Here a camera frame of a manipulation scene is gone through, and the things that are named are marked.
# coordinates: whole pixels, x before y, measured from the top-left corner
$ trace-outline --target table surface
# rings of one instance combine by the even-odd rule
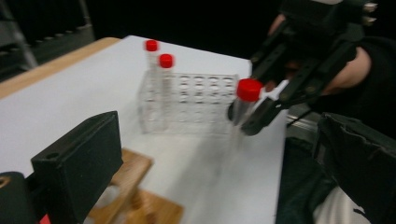
[[[141,187],[183,205],[182,223],[274,223],[287,111],[233,153],[228,135],[143,134],[144,40],[101,39],[1,83],[0,172],[29,175],[36,153],[84,119],[117,110],[122,146],[154,159]],[[247,60],[160,43],[176,56],[175,72],[249,75]]]

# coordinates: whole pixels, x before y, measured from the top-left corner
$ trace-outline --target person's hand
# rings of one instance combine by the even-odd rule
[[[285,20],[283,15],[278,15],[271,25],[268,35],[271,35],[279,24]],[[301,65],[298,62],[288,62],[285,64],[287,71],[286,79],[292,79],[293,75]],[[371,59],[369,54],[361,47],[357,47],[356,58],[346,64],[343,70],[324,89],[323,95],[336,94],[343,90],[359,85],[367,77],[371,69]],[[276,87],[274,81],[265,84],[265,91],[272,91]]]

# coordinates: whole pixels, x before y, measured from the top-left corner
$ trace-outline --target red cap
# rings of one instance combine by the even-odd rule
[[[256,102],[260,98],[262,84],[253,78],[239,80],[236,95],[243,101]]]
[[[170,68],[174,65],[174,58],[172,54],[160,55],[160,66],[162,68]]]
[[[154,39],[146,40],[146,50],[147,51],[158,50],[158,41]]]

